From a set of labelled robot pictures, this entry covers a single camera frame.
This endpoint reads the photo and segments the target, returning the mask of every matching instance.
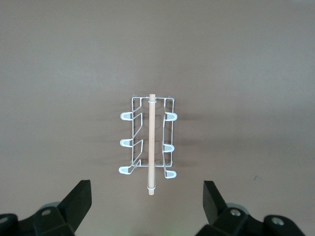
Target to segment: wooden stick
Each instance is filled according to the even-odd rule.
[[[156,95],[150,94],[149,100],[149,171],[148,187],[155,187],[155,124],[156,124]],[[154,189],[149,190],[149,195],[154,195]]]

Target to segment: gray background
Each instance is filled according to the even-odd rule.
[[[174,166],[127,165],[133,94],[175,97]],[[0,1],[0,212],[90,179],[77,235],[192,236],[203,180],[315,232],[313,1]]]

